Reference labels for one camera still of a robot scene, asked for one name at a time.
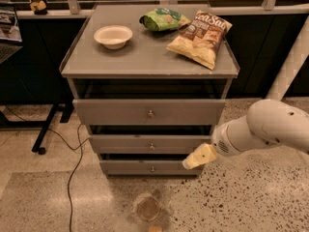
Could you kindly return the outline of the grey bottom drawer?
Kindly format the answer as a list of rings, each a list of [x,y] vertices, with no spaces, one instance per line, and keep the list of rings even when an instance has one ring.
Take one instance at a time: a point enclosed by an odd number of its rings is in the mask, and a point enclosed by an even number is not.
[[[203,166],[187,170],[180,160],[101,160],[99,164],[108,176],[199,176],[203,171]]]

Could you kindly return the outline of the grey drawer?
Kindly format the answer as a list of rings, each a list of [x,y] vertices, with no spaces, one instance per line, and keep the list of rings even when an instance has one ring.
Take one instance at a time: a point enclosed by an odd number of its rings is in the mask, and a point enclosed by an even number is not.
[[[85,125],[204,126],[216,125],[223,100],[74,100]]]
[[[187,170],[180,160],[101,160],[99,164],[108,176],[199,176],[203,171],[203,166]]]
[[[202,135],[92,135],[90,143],[97,154],[189,154],[202,143]]]

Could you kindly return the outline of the grey drawer cabinet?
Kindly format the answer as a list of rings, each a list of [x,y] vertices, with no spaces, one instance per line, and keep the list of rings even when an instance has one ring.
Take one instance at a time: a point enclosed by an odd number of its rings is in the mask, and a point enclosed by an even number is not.
[[[228,44],[223,43],[220,46],[214,69],[205,68],[166,49],[167,44],[175,38],[175,33],[151,32],[140,24],[140,16],[151,10],[150,5],[96,6],[91,17],[83,25],[62,70],[74,100],[225,101],[232,80],[239,74],[239,65]],[[132,31],[132,38],[124,47],[107,49],[94,40],[94,34],[99,28],[110,25],[122,25]],[[90,141],[90,137],[97,134],[211,137],[216,125],[85,126]],[[180,160],[181,162],[187,155],[97,154],[99,161]]]

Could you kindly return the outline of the grey middle drawer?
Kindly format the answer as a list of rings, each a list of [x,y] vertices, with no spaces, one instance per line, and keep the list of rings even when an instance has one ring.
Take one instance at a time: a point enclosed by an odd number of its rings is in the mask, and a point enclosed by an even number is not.
[[[92,135],[90,143],[97,154],[189,154],[202,143],[202,135]]]

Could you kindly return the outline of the grey top drawer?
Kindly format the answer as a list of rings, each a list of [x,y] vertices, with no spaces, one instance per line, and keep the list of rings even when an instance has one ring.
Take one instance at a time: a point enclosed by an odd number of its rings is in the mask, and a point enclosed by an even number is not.
[[[216,125],[223,100],[74,100],[85,125],[204,126]]]

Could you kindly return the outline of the round floor cover plate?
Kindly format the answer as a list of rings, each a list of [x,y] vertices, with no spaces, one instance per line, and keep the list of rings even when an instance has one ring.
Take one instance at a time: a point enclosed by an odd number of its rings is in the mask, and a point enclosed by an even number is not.
[[[161,207],[153,196],[145,193],[136,198],[134,211],[141,220],[150,222],[160,215]]]

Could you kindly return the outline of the yellow brown chip bag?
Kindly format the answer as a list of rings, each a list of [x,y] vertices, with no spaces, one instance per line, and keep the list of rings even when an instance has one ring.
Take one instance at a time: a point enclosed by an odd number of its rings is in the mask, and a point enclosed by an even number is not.
[[[213,70],[221,42],[231,28],[229,21],[215,14],[198,11],[166,49]]]

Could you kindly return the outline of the green snack bag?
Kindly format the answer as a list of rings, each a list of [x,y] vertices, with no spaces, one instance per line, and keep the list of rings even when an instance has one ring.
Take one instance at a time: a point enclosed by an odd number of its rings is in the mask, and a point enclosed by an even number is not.
[[[157,8],[142,15],[139,22],[151,31],[160,32],[178,30],[189,24],[190,20],[178,12],[166,8]]]

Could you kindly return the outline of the white paper bowl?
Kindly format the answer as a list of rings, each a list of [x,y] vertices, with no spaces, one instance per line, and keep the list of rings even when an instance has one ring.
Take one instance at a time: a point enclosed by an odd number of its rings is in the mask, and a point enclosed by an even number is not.
[[[132,31],[122,25],[110,25],[99,28],[94,34],[94,40],[107,49],[120,49],[132,38]]]

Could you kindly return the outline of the small yellow black object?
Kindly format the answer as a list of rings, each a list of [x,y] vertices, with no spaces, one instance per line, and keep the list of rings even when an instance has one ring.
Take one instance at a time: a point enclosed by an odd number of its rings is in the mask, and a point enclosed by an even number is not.
[[[43,0],[34,0],[30,3],[30,9],[34,12],[35,15],[46,15],[47,8]]]

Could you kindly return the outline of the laptop on desk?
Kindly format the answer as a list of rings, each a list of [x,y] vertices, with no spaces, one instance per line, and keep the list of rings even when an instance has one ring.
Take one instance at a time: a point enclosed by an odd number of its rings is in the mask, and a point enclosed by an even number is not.
[[[23,47],[14,5],[0,3],[0,64]]]

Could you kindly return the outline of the black desk leg frame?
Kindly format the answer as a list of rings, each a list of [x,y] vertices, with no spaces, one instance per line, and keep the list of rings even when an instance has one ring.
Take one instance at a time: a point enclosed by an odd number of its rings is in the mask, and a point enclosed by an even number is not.
[[[28,121],[25,119],[19,119],[18,121],[9,120],[3,111],[0,111],[0,129],[1,130],[39,130],[40,133],[32,147],[32,152],[39,155],[44,155],[46,150],[42,147],[42,142],[49,129],[49,126],[57,112],[61,112],[61,123],[67,123],[73,112],[73,106],[71,104],[59,104],[54,103],[51,105],[50,111],[44,120]]]

